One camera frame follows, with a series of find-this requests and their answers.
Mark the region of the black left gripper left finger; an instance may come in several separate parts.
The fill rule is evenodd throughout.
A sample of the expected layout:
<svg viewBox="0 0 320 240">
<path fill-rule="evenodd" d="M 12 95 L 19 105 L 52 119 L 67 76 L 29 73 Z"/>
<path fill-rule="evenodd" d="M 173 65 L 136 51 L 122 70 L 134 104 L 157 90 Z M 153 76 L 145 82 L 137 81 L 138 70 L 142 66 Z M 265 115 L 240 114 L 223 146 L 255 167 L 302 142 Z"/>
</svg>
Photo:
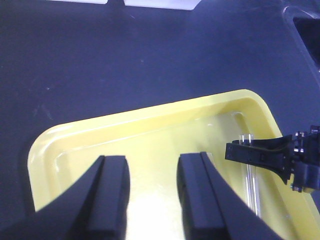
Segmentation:
<svg viewBox="0 0 320 240">
<path fill-rule="evenodd" d="M 99 156 L 59 197 L 0 232 L 2 240 L 124 240 L 130 171 L 123 155 Z"/>
</svg>

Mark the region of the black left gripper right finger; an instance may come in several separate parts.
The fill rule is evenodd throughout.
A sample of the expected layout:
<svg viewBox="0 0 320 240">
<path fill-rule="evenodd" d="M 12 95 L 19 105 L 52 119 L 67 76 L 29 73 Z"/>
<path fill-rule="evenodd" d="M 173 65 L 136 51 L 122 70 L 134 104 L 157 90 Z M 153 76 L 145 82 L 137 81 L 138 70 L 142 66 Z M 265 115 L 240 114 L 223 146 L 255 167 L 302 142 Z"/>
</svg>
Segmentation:
<svg viewBox="0 0 320 240">
<path fill-rule="evenodd" d="M 206 152 L 183 153 L 177 191 L 187 240 L 279 240 L 222 178 Z"/>
</svg>

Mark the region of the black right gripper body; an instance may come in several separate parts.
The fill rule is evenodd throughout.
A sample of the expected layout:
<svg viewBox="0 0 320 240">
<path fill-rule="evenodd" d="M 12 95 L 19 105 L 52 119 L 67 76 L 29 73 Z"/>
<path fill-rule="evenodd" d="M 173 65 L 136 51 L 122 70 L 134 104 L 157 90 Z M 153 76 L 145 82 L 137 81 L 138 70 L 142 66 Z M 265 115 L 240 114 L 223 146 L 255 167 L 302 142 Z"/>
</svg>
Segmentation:
<svg viewBox="0 0 320 240">
<path fill-rule="evenodd" d="M 320 189 L 320 127 L 311 126 L 309 132 L 296 132 L 292 137 L 292 143 L 292 190 L 299 193 L 318 191 Z"/>
</svg>

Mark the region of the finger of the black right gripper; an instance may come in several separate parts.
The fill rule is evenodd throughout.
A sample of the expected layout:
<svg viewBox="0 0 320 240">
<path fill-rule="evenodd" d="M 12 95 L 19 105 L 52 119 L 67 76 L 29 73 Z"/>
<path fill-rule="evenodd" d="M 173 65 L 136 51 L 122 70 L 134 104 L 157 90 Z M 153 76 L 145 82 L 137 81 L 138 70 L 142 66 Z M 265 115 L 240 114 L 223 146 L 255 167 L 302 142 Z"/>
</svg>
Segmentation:
<svg viewBox="0 0 320 240">
<path fill-rule="evenodd" d="M 291 135 L 254 139 L 247 144 L 240 144 L 239 140 L 234 140 L 226 144 L 225 159 L 270 170 L 287 184 L 292 174 L 292 150 Z"/>
</svg>

